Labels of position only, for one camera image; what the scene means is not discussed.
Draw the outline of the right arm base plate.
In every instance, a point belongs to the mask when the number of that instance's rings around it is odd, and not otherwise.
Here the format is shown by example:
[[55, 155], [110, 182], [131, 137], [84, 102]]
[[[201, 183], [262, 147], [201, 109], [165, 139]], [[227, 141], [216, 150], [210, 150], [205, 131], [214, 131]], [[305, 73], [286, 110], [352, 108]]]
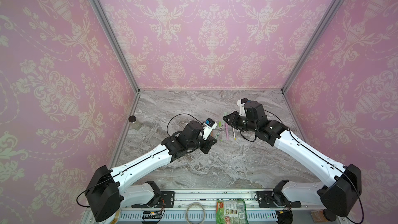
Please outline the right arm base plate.
[[260, 208], [301, 208], [301, 202], [288, 201], [282, 194], [273, 191], [257, 191], [254, 199], [258, 202]]

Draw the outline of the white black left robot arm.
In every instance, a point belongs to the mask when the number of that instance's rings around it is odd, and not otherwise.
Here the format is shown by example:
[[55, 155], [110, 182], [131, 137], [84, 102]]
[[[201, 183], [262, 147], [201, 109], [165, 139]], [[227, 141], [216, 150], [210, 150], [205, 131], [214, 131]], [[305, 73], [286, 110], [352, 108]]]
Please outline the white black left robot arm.
[[208, 118], [204, 123], [190, 121], [182, 131], [165, 138], [148, 153], [109, 169], [102, 166], [94, 172], [84, 195], [95, 221], [110, 224], [123, 208], [132, 205], [154, 207], [161, 201], [161, 191], [153, 181], [135, 185], [152, 171], [166, 166], [196, 150], [207, 154], [217, 139], [211, 136], [217, 123]]

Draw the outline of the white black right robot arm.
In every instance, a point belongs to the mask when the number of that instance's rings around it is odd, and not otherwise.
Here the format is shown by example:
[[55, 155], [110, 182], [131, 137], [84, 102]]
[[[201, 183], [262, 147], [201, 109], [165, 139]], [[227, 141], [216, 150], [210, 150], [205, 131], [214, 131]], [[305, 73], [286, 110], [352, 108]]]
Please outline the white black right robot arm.
[[348, 166], [324, 155], [301, 140], [279, 120], [269, 120], [262, 104], [246, 98], [238, 101], [239, 111], [223, 117], [235, 130], [253, 132], [256, 138], [290, 155], [310, 170], [317, 183], [282, 180], [273, 189], [279, 206], [290, 202], [322, 205], [339, 217], [348, 217], [362, 193], [362, 173], [354, 164]]

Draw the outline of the pink pen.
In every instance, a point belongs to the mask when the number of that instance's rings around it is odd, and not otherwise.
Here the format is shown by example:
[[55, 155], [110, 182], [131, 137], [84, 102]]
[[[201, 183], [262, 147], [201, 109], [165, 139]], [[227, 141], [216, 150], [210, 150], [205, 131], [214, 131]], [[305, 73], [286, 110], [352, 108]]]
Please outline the pink pen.
[[228, 124], [227, 123], [225, 123], [224, 128], [225, 128], [225, 132], [226, 132], [226, 140], [229, 141], [229, 131], [228, 131]]

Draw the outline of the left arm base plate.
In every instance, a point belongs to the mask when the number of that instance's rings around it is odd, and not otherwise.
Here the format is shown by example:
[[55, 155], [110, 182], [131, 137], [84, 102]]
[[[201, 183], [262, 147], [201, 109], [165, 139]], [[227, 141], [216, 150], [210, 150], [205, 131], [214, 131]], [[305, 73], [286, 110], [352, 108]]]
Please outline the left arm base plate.
[[157, 197], [157, 204], [134, 204], [131, 208], [173, 208], [175, 200], [175, 191], [161, 191], [161, 194]]

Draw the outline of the white pen yellow end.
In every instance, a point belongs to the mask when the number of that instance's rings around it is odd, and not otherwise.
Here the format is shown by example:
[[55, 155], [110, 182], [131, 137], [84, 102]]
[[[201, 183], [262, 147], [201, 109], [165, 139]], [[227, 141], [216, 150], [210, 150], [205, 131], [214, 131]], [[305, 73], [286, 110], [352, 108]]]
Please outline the white pen yellow end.
[[234, 138], [234, 140], [237, 140], [235, 129], [232, 129], [232, 130], [233, 130], [233, 138]]

